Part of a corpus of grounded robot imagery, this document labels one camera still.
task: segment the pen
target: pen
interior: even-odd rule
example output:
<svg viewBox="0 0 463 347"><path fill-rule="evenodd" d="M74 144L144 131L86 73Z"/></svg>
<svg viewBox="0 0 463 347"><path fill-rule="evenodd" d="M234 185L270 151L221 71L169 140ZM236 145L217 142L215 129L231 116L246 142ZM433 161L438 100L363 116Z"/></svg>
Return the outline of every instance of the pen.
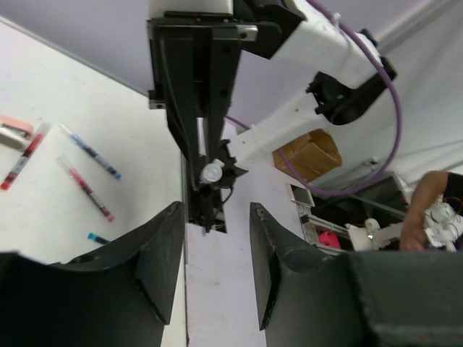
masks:
<svg viewBox="0 0 463 347"><path fill-rule="evenodd" d="M108 244L109 241L102 238L101 236L95 235L94 233L89 233L87 239L94 240L94 242L98 242L99 244Z"/></svg>
<svg viewBox="0 0 463 347"><path fill-rule="evenodd" d="M103 166L106 171L108 171L112 176L114 176L116 179L121 178L121 174L117 172L115 168L113 168L106 160L101 157L92 147L87 145L84 140L80 138L79 135L77 135L75 132L72 132L68 127L66 127L64 124L60 124L59 128L75 143L77 146L82 148L90 157L96 160L98 164Z"/></svg>
<svg viewBox="0 0 463 347"><path fill-rule="evenodd" d="M107 220L112 222L114 220L114 216L109 212L108 208L102 203L102 201L96 196L93 190L89 187L87 182L79 175L77 170L72 167L71 163L64 157L58 157L56 162L66 171L74 181L79 184L79 187L86 193L86 195L92 200L92 202L98 207L101 213L104 214Z"/></svg>
<svg viewBox="0 0 463 347"><path fill-rule="evenodd" d="M5 178L3 183L0 185L0 188L3 190L8 190L17 176L25 167L26 163L29 161L31 155L35 152L39 144L42 142L43 138L47 135L48 131L50 130L50 125L44 123L39 126L37 132L34 134L30 144L22 153L21 158L17 161L16 165L13 169L8 173L8 176Z"/></svg>

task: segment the black mount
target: black mount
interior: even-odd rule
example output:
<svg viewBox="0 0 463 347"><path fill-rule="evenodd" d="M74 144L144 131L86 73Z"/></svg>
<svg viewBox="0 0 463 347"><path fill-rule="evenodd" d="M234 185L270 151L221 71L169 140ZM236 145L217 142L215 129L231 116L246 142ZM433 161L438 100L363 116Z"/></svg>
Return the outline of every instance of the black mount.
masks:
<svg viewBox="0 0 463 347"><path fill-rule="evenodd" d="M377 43L368 30L360 31L376 47ZM381 57L381 63L391 80L397 76L388 59ZM345 125L359 119L386 89L377 73L357 89L350 89L327 74L319 72L309 84L306 93L312 93L317 100L317 114L323 114L335 125Z"/></svg>
<svg viewBox="0 0 463 347"><path fill-rule="evenodd" d="M245 172L221 140L241 52L270 58L283 35L275 22L193 12L166 12L148 22L148 32L154 80L150 108L166 109L169 130L187 161L195 220L208 227L215 214L214 195ZM198 118L203 119L205 155L199 151ZM222 179L201 184L202 169L215 159L224 163Z"/></svg>

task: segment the person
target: person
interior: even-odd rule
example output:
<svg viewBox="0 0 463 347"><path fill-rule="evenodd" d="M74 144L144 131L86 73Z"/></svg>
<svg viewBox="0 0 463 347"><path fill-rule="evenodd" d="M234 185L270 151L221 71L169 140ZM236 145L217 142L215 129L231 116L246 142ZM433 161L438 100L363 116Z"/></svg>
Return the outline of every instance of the person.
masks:
<svg viewBox="0 0 463 347"><path fill-rule="evenodd" d="M430 171L418 183L404 219L400 236L400 250L424 250L428 238L424 232L425 211L440 195L460 215L463 215L463 176L446 171ZM456 241L463 249L463 238Z"/></svg>

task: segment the red pen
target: red pen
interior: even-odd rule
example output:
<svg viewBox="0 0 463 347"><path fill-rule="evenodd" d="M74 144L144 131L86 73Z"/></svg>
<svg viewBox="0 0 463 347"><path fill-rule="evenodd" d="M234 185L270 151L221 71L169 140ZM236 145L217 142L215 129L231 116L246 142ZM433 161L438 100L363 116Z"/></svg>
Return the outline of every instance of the red pen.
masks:
<svg viewBox="0 0 463 347"><path fill-rule="evenodd" d="M69 176L74 179L74 181L79 185L81 190L86 193L86 195L92 200L92 202L98 207L98 209L103 213L107 220L112 222L114 220L114 216L109 212L108 208L102 203L102 201L96 196L87 182L79 175L77 170L71 165L71 163L67 160L64 155L58 157L56 162L69 174Z"/></svg>
<svg viewBox="0 0 463 347"><path fill-rule="evenodd" d="M26 163L29 161L30 156L35 152L39 144L42 142L43 138L48 134L50 130L50 124L43 123L39 126L37 132L33 135L32 141L21 155L21 158L17 161L13 169L8 173L8 176L5 178L0 188L3 190L8 190L17 176L25 167Z"/></svg>

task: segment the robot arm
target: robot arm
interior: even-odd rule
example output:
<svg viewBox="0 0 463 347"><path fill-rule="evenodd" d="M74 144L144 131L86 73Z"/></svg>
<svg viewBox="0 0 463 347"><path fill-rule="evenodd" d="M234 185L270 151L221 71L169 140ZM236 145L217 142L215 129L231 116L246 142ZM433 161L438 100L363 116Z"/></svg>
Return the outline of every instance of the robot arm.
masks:
<svg viewBox="0 0 463 347"><path fill-rule="evenodd" d="M282 0L151 2L156 6L148 22L155 87L150 107L166 109L205 220L212 218L213 191L232 187L262 153L312 129L358 119L386 87L350 38L310 6L302 11ZM368 33L358 36L395 78ZM229 143L221 134L242 51L319 73L296 98ZM198 149L198 118L203 118L205 155Z"/></svg>

